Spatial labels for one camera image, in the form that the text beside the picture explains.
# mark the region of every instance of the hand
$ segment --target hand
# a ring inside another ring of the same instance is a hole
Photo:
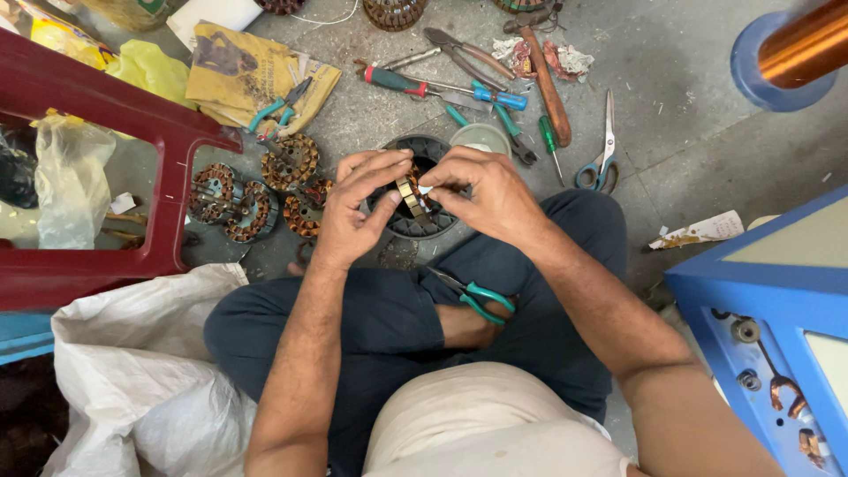
[[[400,203],[400,192],[392,190],[381,197],[370,216],[360,211],[360,204],[411,167],[412,151],[408,149],[364,151],[342,159],[336,183],[326,197],[310,266],[346,272],[354,260],[371,250]]]
[[[418,183],[478,232],[516,247],[548,222],[530,188],[503,154],[455,146]],[[456,193],[469,184],[471,198]]]

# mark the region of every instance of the white wire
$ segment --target white wire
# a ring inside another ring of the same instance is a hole
[[[296,15],[289,15],[289,16],[294,17],[298,20],[308,21],[310,23],[316,23],[318,25],[335,25],[337,23],[342,23],[345,20],[349,20],[350,17],[354,16],[354,13],[356,13],[356,8],[359,7],[359,6],[360,6],[360,0],[355,0],[354,1],[354,9],[350,10],[350,14],[348,14],[348,16],[342,18],[341,20],[336,20],[336,21],[329,21],[329,22],[327,22],[327,21],[315,21],[315,20],[307,20],[305,18],[301,18],[301,17],[298,17]]]

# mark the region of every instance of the white t-shirt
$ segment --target white t-shirt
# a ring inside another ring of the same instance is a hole
[[[594,419],[519,368],[476,362],[411,380],[380,411],[367,477],[624,477],[630,460]]]

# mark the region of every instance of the black plastic bag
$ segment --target black plastic bag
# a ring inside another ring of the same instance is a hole
[[[38,207],[35,144],[35,129],[0,126],[0,200],[21,209]]]

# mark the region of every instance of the teal pliers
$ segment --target teal pliers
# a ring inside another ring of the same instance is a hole
[[[485,296],[486,298],[491,298],[492,300],[499,302],[501,305],[503,305],[510,312],[515,312],[515,310],[516,310],[516,306],[512,304],[510,299],[506,298],[505,296],[501,295],[498,292],[494,292],[490,289],[485,289],[483,287],[480,287],[474,282],[471,282],[467,285],[464,285],[460,281],[458,281],[456,278],[451,277],[450,275],[448,275],[445,272],[436,270],[433,267],[427,267],[427,269],[429,269],[430,272],[433,272],[433,274],[436,275],[438,277],[438,279],[442,281],[442,283],[448,285],[456,293],[460,294],[460,301],[461,302],[467,303],[468,305],[471,305],[471,308],[474,308],[474,311],[476,311],[478,315],[486,318],[487,320],[489,320],[490,322],[492,322],[494,324],[504,325],[504,324],[506,324],[506,322],[503,320],[503,318],[497,317],[497,316],[493,315],[492,313],[490,313],[485,308],[483,308],[483,306],[481,306],[479,303],[477,303],[477,300],[474,300],[469,295],[470,293],[473,293],[474,295]]]

